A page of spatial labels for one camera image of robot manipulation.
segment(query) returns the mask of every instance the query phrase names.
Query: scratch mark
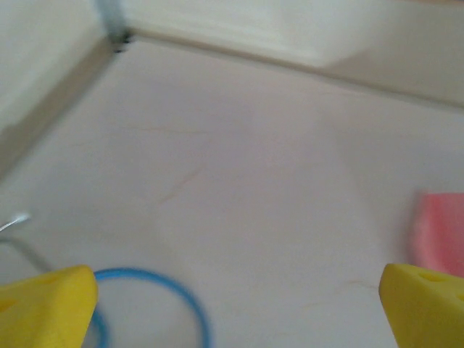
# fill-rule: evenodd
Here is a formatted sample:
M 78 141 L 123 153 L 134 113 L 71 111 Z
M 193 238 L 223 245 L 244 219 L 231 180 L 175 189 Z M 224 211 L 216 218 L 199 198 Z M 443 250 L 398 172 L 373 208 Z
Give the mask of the scratch mark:
M 302 307 L 302 310 L 309 310 L 309 309 L 314 308 L 314 307 L 325 305 L 326 303 L 327 303 L 327 301 L 310 302 L 310 303 L 305 304 Z
M 146 131 L 146 132 L 161 132 L 166 134 L 208 134 L 209 132 L 205 130 L 179 130 L 179 129 L 172 129 L 167 128 L 163 125 L 159 127 L 139 127 L 137 125 L 125 125 L 124 128 L 135 129 L 138 131 Z
M 80 142 L 74 143 L 74 144 L 69 144 L 68 147 L 69 148 L 75 148 L 75 147 L 83 147 L 83 146 L 86 146 L 86 145 L 92 145 L 92 144 L 98 143 L 99 141 L 106 140 L 112 135 L 113 135 L 113 133 L 105 134 L 103 136 L 96 136 L 95 138 L 92 138 L 92 139 L 88 139 L 88 140 L 85 140 L 85 141 L 80 141 Z
M 200 172 L 203 170 L 203 165 L 198 167 L 197 169 L 195 170 L 192 170 L 190 173 L 188 173 L 186 176 L 183 177 L 183 179 L 181 181 L 179 181 L 177 184 L 175 184 L 170 190 L 169 192 L 166 194 L 166 196 L 162 197 L 159 201 L 158 201 L 158 204 L 163 204 L 167 201 L 169 201 L 170 199 L 174 198 L 175 196 L 177 196 L 179 194 L 179 192 L 182 190 L 182 188 L 189 182 L 189 181 L 192 181 L 193 179 L 195 179 L 195 177 L 198 176 L 198 174 L 200 174 Z
M 362 281 L 360 279 L 354 279 L 351 281 L 343 282 L 336 290 L 335 294 L 340 294 L 343 290 L 350 286 L 359 286 L 364 289 L 377 290 L 377 286 L 369 284 L 367 281 Z
M 287 336 L 290 336 L 291 333 L 289 332 L 277 332 L 275 334 L 273 334 L 273 338 L 276 339 L 278 337 L 287 337 Z
M 377 291 L 377 286 L 369 284 L 367 281 L 362 281 L 360 279 L 353 279 L 351 281 L 345 281 L 343 282 L 340 286 L 336 287 L 335 290 L 332 292 L 333 296 L 338 296 L 340 295 L 344 290 L 349 288 L 350 286 L 359 286 L 364 289 L 369 289 L 369 290 L 376 290 Z M 320 302 L 310 302 L 302 306 L 302 310 L 310 310 L 313 307 L 321 306 L 321 305 L 326 305 L 330 301 L 320 301 Z
M 321 96 L 346 96 L 346 97 L 352 97 L 356 99 L 366 99 L 370 98 L 371 95 L 368 95 L 363 92 L 347 92 L 347 91 L 316 91 L 316 94 L 319 94 Z

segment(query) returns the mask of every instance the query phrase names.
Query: pink sponge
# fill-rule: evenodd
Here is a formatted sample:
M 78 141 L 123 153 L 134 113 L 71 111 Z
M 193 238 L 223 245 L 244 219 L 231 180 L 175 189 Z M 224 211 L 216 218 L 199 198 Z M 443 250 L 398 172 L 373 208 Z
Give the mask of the pink sponge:
M 425 194 L 412 246 L 419 266 L 464 277 L 464 194 Z

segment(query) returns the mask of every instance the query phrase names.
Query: yellow plastic piece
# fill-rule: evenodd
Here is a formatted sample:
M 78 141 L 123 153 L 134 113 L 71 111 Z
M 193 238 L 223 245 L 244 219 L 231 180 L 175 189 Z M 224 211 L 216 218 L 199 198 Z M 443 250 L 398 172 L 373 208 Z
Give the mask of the yellow plastic piece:
M 80 348 L 97 296 L 87 266 L 0 286 L 0 347 Z
M 399 348 L 464 347 L 464 278 L 391 264 L 379 294 Z

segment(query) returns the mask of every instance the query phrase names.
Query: white surface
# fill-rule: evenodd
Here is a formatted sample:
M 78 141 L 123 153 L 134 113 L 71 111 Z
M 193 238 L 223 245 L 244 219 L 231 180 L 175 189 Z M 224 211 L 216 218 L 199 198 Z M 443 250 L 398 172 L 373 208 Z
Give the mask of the white surface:
M 405 0 L 126 0 L 128 24 L 464 104 L 464 6 Z
M 462 114 L 135 43 L 0 186 L 57 267 L 137 265 L 202 298 L 216 347 L 385 347 L 376 286 L 418 189 L 464 190 Z M 0 246 L 0 281 L 34 274 Z M 115 347 L 195 347 L 156 287 L 108 283 Z
M 104 31 L 92 1 L 0 1 L 0 130 L 44 98 Z

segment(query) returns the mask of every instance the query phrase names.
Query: blue ring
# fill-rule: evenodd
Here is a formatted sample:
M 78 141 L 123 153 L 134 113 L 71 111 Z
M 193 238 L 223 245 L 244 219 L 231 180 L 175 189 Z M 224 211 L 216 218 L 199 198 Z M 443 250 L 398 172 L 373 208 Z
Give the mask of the blue ring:
M 98 282 L 106 281 L 109 279 L 136 279 L 156 283 L 176 293 L 190 307 L 198 319 L 202 340 L 201 347 L 212 348 L 212 334 L 206 312 L 192 291 L 183 286 L 181 283 L 168 277 L 167 275 L 144 270 L 141 268 L 108 268 L 106 270 L 98 270 L 94 274 Z M 99 335 L 97 348 L 109 348 L 109 328 L 105 323 L 104 316 L 98 308 L 96 308 L 94 311 L 91 323 Z

